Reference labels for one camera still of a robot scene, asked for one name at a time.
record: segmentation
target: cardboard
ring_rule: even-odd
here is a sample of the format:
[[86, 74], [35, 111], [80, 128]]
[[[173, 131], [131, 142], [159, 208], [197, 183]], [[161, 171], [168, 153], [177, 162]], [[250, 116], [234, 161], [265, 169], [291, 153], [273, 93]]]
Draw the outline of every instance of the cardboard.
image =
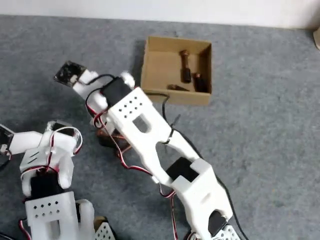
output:
[[[187, 50], [188, 64], [192, 74], [191, 83], [182, 82], [182, 58], [180, 52]], [[144, 51], [141, 88], [145, 93], [161, 93], [170, 96], [168, 103], [185, 105], [208, 105], [212, 93], [211, 57], [212, 45], [208, 41], [149, 36]], [[206, 80], [208, 92], [196, 92], [194, 73], [201, 73]], [[170, 84], [189, 91], [169, 90]], [[149, 96], [152, 101], [163, 102], [163, 96]]]

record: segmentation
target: white wall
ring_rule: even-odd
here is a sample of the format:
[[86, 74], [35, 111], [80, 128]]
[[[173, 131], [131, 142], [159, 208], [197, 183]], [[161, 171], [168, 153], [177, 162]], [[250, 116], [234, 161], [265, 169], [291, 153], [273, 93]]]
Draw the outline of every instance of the white wall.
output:
[[0, 14], [315, 28], [320, 0], [0, 0]]

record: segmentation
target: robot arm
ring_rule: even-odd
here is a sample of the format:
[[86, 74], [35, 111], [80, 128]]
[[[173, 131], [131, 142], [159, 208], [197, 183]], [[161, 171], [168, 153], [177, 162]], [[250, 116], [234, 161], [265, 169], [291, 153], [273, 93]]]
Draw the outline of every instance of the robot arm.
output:
[[[174, 189], [197, 238], [210, 240], [216, 236], [233, 216], [233, 211], [212, 166], [200, 158], [178, 131], [172, 129], [142, 89], [134, 88], [130, 74], [125, 72], [107, 84], [94, 82], [93, 87], [88, 83], [97, 78], [96, 72], [89, 72], [76, 63], [72, 63], [73, 68], [70, 65], [71, 62], [63, 65], [54, 79], [72, 87], [86, 99], [87, 108], [92, 110], [91, 116], [107, 122], [109, 135], [117, 129], [124, 136], [156, 183]], [[146, 132], [141, 132], [133, 123], [137, 117], [141, 117], [147, 125]], [[158, 142], [176, 149], [182, 156], [167, 170], [161, 167], [158, 158]]]
[[20, 164], [25, 210], [33, 240], [93, 240], [94, 208], [75, 201], [71, 186], [81, 133], [61, 121], [50, 121], [44, 133], [14, 133], [0, 126], [3, 153], [24, 153]]

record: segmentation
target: mounting hole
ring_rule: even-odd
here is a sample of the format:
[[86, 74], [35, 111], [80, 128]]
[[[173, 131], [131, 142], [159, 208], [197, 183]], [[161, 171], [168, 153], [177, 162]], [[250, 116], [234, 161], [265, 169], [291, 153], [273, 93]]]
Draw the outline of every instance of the mounting hole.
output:
[[148, 132], [148, 124], [147, 122], [140, 116], [138, 116], [135, 120], [132, 121], [133, 124], [139, 129], [140, 132], [146, 133]]

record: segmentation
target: black wire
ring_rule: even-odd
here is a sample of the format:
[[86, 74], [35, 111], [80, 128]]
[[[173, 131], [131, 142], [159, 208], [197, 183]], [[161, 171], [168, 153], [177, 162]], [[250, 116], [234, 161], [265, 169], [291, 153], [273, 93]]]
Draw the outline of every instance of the black wire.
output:
[[[168, 122], [167, 120], [167, 117], [166, 117], [166, 103], [167, 101], [169, 100], [170, 96], [167, 95], [167, 94], [164, 94], [164, 93], [145, 93], [147, 95], [154, 95], [154, 96], [164, 96], [166, 97], [165, 100], [163, 101], [162, 103], [162, 116], [164, 118], [164, 120], [166, 122]], [[194, 145], [194, 143], [186, 136], [184, 135], [181, 131], [178, 131], [177, 129], [174, 129], [175, 131], [177, 131], [178, 133], [181, 134], [181, 136], [190, 144], [190, 146], [193, 148], [193, 150], [196, 152], [196, 154], [199, 155], [200, 158], [204, 159], [200, 153], [200, 151], [196, 148], [196, 146]], [[230, 195], [230, 192], [229, 192], [229, 189], [227, 188], [227, 186], [224, 184], [224, 182], [218, 177], [218, 175], [216, 174], [216, 179], [218, 181], [218, 183], [224, 188], [225, 192], [226, 192], [226, 195], [228, 197], [228, 200], [230, 202], [230, 206], [231, 206], [231, 209], [232, 209], [232, 212], [233, 212], [233, 216], [234, 216], [234, 220], [235, 220], [235, 223], [237, 225], [237, 227], [239, 228], [242, 236], [245, 238], [245, 240], [249, 240], [249, 238], [247, 237], [247, 235], [245, 234], [245, 232], [243, 231], [243, 229], [241, 228], [241, 225], [240, 225], [240, 222], [238, 220], [238, 217], [237, 217], [237, 214], [236, 214], [236, 211], [235, 211], [235, 206], [234, 206], [234, 203], [232, 202], [232, 198], [231, 198], [231, 195]]]
[[94, 115], [94, 113], [91, 112], [91, 110], [88, 108], [88, 99], [89, 99], [90, 95], [91, 95], [93, 92], [95, 92], [95, 91], [97, 91], [97, 90], [101, 90], [101, 89], [102, 89], [102, 88], [99, 87], [99, 88], [96, 88], [96, 89], [92, 90], [92, 91], [88, 94], [88, 96], [86, 97], [86, 99], [85, 99], [85, 107], [86, 107], [86, 110], [88, 111], [88, 113], [90, 114], [90, 116], [93, 117], [93, 118], [95, 117], [95, 115]]
[[90, 84], [93, 84], [95, 81], [101, 79], [101, 78], [104, 78], [104, 77], [110, 77], [112, 78], [112, 80], [114, 80], [116, 77], [113, 76], [112, 74], [109, 74], [109, 73], [105, 73], [105, 74], [101, 74], [97, 77], [95, 77], [94, 79], [92, 79], [91, 81], [89, 81], [88, 83], [86, 83], [85, 85], [90, 85]]
[[145, 94], [150, 96], [163, 96], [165, 99], [162, 102], [162, 117], [168, 123], [167, 116], [166, 116], [166, 103], [169, 100], [170, 96], [164, 93], [156, 93], [156, 92], [145, 92]]
[[[196, 148], [196, 146], [194, 145], [194, 143], [186, 136], [184, 135], [182, 132], [176, 130], [178, 133], [180, 133], [182, 135], [182, 137], [188, 142], [188, 144], [190, 144], [190, 146], [193, 148], [193, 150], [196, 152], [196, 154], [199, 155], [200, 158], [204, 159], [201, 155], [201, 153], [199, 152], [199, 150]], [[241, 228], [241, 225], [239, 223], [239, 220], [238, 220], [238, 217], [237, 217], [237, 214], [236, 214], [236, 211], [235, 211], [235, 207], [234, 207], [234, 203], [232, 202], [232, 199], [231, 199], [231, 195], [230, 195], [230, 192], [227, 188], [227, 186], [224, 184], [224, 182], [218, 177], [218, 175], [216, 174], [216, 179], [218, 181], [218, 183], [224, 188], [225, 192], [226, 192], [226, 195], [228, 197], [228, 200], [230, 202], [230, 206], [231, 206], [231, 209], [232, 209], [232, 212], [233, 212], [233, 216], [234, 216], [234, 220], [235, 220], [235, 223], [237, 225], [237, 227], [239, 228], [242, 236], [246, 239], [246, 240], [249, 240], [249, 238], [247, 237], [247, 235], [245, 234], [245, 232], [243, 231], [243, 229]]]
[[7, 239], [7, 240], [17, 240], [16, 238], [12, 237], [12, 236], [9, 236], [3, 232], [0, 232], [0, 238], [2, 239]]

